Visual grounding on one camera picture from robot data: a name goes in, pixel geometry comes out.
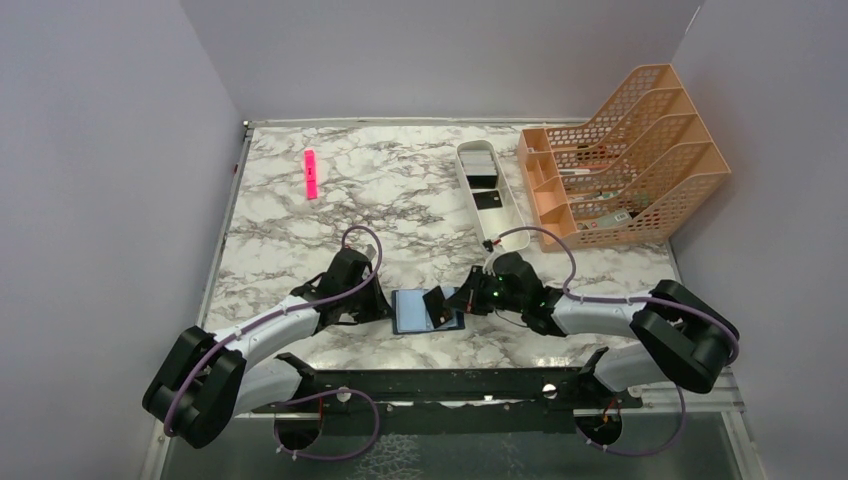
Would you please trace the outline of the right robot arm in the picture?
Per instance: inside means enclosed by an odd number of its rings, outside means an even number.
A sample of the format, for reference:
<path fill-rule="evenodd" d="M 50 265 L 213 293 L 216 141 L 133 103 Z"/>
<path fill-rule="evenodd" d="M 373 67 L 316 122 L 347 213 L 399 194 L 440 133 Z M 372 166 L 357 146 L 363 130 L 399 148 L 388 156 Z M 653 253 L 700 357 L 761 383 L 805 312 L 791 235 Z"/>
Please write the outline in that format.
<path fill-rule="evenodd" d="M 630 387 L 663 381 L 706 394 L 738 353 L 738 329 L 675 280 L 629 298 L 568 296 L 544 285 L 516 252 L 497 257 L 491 270 L 473 266 L 444 305 L 478 316 L 517 313 L 544 336 L 633 339 L 629 346 L 596 355 L 588 373 L 578 378 L 578 396 L 592 407 Z"/>

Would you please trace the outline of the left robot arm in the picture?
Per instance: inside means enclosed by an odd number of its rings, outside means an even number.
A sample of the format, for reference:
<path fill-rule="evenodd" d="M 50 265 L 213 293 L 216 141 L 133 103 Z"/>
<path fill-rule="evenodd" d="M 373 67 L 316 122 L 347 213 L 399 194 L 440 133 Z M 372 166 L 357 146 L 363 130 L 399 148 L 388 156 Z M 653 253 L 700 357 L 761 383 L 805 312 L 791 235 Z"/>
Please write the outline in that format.
<path fill-rule="evenodd" d="M 263 405 L 290 410 L 313 401 L 314 384 L 302 361 L 265 359 L 291 343 L 340 323 L 392 319 L 376 268 L 363 253 L 343 248 L 328 269 L 293 289 L 263 314 L 217 332 L 182 331 L 146 389 L 141 405 L 161 421 L 166 435 L 203 448 L 230 420 Z"/>

